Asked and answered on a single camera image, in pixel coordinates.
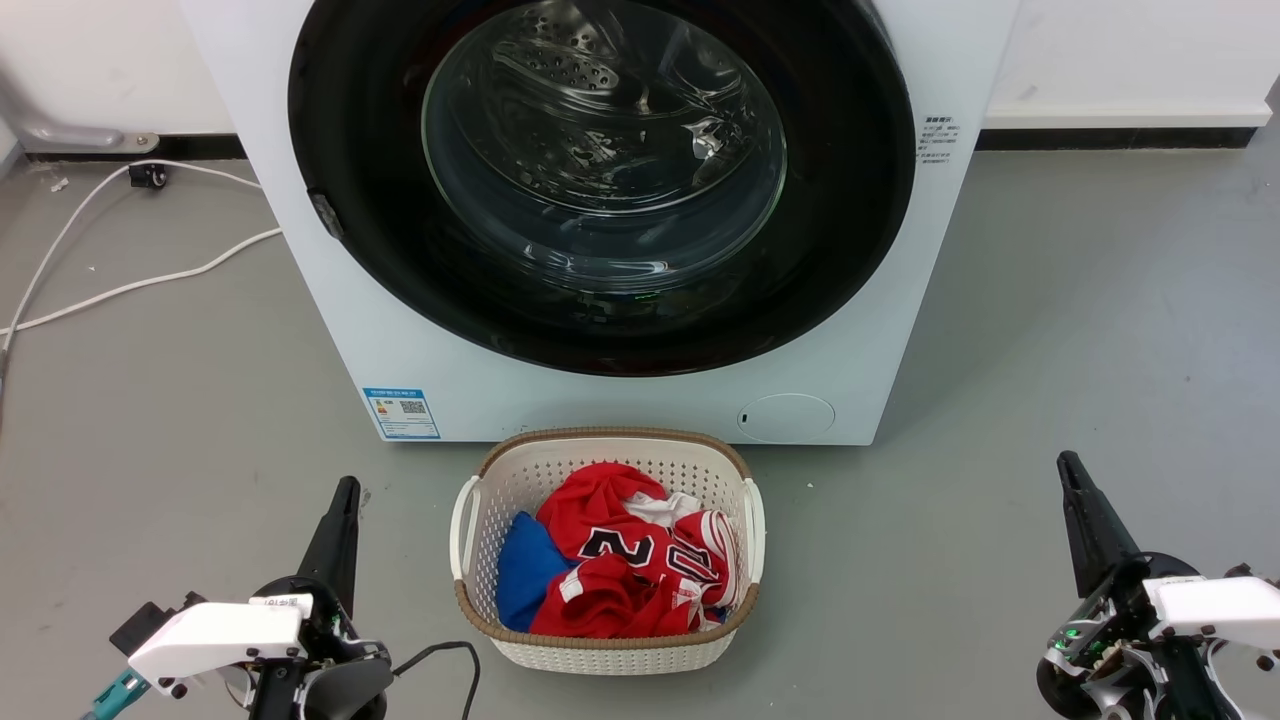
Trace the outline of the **white front-load washing machine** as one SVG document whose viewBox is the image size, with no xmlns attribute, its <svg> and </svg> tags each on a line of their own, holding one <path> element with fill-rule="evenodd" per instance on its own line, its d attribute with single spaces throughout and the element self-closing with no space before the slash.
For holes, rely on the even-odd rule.
<svg viewBox="0 0 1280 720">
<path fill-rule="evenodd" d="M 741 409 L 769 395 L 801 393 L 823 398 L 836 413 L 835 424 L 806 445 L 865 446 L 874 439 L 1021 0 L 860 0 L 879 17 L 906 81 L 915 152 L 922 119 L 950 115 L 961 132 L 951 163 L 916 160 L 896 240 L 833 315 L 767 354 L 660 377 L 562 372 L 463 340 L 385 290 L 326 231 L 300 173 L 288 111 L 291 63 L 314 1 L 179 4 L 374 427 L 365 387 L 421 389 L 442 434 L 425 442 L 493 442 L 568 427 L 655 427 L 763 445 L 739 429 Z"/>
</svg>

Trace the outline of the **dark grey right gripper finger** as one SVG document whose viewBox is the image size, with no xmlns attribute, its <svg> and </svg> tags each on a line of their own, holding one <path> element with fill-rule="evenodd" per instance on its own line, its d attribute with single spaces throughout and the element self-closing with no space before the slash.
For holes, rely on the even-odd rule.
<svg viewBox="0 0 1280 720">
<path fill-rule="evenodd" d="M 1059 480 L 1076 597 L 1085 598 L 1112 565 L 1105 548 L 1110 533 L 1105 493 L 1075 451 L 1059 454 Z"/>
<path fill-rule="evenodd" d="M 1110 559 L 1112 560 L 1112 565 L 1107 571 L 1110 573 L 1124 559 L 1138 555 L 1140 551 L 1106 495 L 1105 502 L 1106 505 L 1103 509 L 1107 511 L 1106 519 L 1110 520 L 1110 533 L 1108 538 L 1105 541 L 1105 548 L 1108 551 Z"/>
</svg>

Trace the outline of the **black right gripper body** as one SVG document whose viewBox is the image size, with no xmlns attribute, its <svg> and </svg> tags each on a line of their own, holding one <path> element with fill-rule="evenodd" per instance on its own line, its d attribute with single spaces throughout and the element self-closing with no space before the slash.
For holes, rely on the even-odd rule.
<svg viewBox="0 0 1280 720">
<path fill-rule="evenodd" d="M 1172 556 L 1139 556 L 1108 571 L 1053 632 L 1037 664 L 1048 707 L 1060 716 L 1171 716 L 1144 582 L 1198 575 Z"/>
</svg>

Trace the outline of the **round black glass washer door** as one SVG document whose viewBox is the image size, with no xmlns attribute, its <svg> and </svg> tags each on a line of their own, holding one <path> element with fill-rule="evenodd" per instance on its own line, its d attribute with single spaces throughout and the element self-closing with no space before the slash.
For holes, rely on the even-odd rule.
<svg viewBox="0 0 1280 720">
<path fill-rule="evenodd" d="M 705 372 L 838 311 L 884 260 L 916 164 L 906 81 L 860 0 L 636 0 L 724 41 L 765 86 L 787 169 L 760 232 L 659 290 L 572 290 L 475 243 L 436 187 L 424 97 L 445 54 L 541 0 L 315 0 L 294 49 L 294 156 L 326 231 L 385 290 L 472 343 L 589 375 Z"/>
</svg>

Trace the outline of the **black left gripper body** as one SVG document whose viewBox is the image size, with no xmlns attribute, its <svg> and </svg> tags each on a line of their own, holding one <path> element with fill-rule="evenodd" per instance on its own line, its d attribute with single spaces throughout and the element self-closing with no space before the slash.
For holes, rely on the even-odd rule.
<svg viewBox="0 0 1280 720">
<path fill-rule="evenodd" d="M 339 594 L 323 580 L 311 577 L 285 577 L 260 588 L 252 602 L 298 609 L 303 619 L 298 630 L 300 656 L 317 666 L 376 660 L 390 665 L 384 643 L 362 638 Z"/>
</svg>

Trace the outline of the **round white filter cover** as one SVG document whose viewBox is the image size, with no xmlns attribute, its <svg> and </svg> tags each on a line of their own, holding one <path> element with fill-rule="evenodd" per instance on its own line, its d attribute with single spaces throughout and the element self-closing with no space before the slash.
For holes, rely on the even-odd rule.
<svg viewBox="0 0 1280 720">
<path fill-rule="evenodd" d="M 737 415 L 739 429 L 763 445 L 806 445 L 820 438 L 836 419 L 823 398 L 801 393 L 769 395 L 750 402 Z"/>
</svg>

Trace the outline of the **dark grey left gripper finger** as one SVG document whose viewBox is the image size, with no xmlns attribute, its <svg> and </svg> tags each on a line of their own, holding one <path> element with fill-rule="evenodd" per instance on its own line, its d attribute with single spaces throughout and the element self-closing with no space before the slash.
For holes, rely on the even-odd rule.
<svg viewBox="0 0 1280 720">
<path fill-rule="evenodd" d="M 335 488 L 335 510 L 339 515 L 335 546 L 335 593 L 343 610 L 353 612 L 360 514 L 360 483 L 356 478 L 339 479 Z"/>
<path fill-rule="evenodd" d="M 323 582 L 335 592 L 337 532 L 339 515 L 335 510 L 335 491 L 328 510 L 321 515 L 308 547 L 300 564 L 298 575 Z"/>
</svg>

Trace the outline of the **white plastic laundry basket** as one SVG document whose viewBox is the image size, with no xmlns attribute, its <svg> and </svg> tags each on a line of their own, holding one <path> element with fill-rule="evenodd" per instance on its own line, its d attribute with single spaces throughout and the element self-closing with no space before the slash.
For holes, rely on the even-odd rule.
<svg viewBox="0 0 1280 720">
<path fill-rule="evenodd" d="M 517 512 L 538 511 L 568 475 L 620 462 L 724 512 L 736 537 L 739 589 L 710 632 L 637 639 L 534 635 L 504 628 L 495 607 L 497 559 Z M 582 675 L 685 673 L 713 664 L 754 611 L 765 561 L 765 514 L 742 456 L 709 436 L 652 428 L 572 428 L 512 437 L 463 486 L 451 520 L 451 570 L 460 609 L 507 659 L 530 669 Z"/>
</svg>

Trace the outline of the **small printed text sticker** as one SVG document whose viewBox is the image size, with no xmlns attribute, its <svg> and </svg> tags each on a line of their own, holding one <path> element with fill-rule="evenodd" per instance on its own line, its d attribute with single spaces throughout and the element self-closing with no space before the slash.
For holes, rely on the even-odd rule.
<svg viewBox="0 0 1280 720">
<path fill-rule="evenodd" d="M 916 136 L 916 160 L 922 165 L 951 163 L 960 133 L 959 123 L 950 115 L 924 117 Z"/>
</svg>

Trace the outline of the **blue garment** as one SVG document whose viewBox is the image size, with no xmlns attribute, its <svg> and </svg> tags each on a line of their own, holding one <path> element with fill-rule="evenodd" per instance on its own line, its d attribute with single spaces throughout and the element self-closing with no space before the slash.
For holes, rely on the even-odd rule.
<svg viewBox="0 0 1280 720">
<path fill-rule="evenodd" d="M 557 578 L 576 566 L 563 556 L 549 530 L 529 512 L 517 512 L 497 559 L 495 609 L 500 624 L 529 633 Z"/>
</svg>

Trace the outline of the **blue energy label sticker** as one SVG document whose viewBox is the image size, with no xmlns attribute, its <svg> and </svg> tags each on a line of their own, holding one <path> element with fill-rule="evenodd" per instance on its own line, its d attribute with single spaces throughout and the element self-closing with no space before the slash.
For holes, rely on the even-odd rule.
<svg viewBox="0 0 1280 720">
<path fill-rule="evenodd" d="M 384 441 L 425 442 L 442 438 L 421 389 L 365 387 L 361 393 Z"/>
</svg>

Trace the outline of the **red basketball jersey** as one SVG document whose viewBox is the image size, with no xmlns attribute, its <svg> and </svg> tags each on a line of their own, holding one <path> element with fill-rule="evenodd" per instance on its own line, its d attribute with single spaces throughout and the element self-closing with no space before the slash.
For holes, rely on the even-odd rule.
<svg viewBox="0 0 1280 720">
<path fill-rule="evenodd" d="M 581 468 L 550 493 L 538 521 L 576 566 L 550 583 L 530 633 L 637 639 L 723 624 L 739 589 L 730 518 L 701 505 L 667 529 L 625 511 L 637 492 L 672 495 L 620 462 Z"/>
</svg>

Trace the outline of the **white cloth piece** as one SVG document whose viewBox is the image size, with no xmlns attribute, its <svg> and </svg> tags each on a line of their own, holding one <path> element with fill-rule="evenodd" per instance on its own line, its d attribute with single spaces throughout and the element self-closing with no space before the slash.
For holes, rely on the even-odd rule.
<svg viewBox="0 0 1280 720">
<path fill-rule="evenodd" d="M 663 498 L 637 492 L 625 500 L 622 506 L 632 516 L 667 529 L 673 529 L 684 518 L 703 510 L 699 498 L 682 492 L 675 492 Z"/>
</svg>

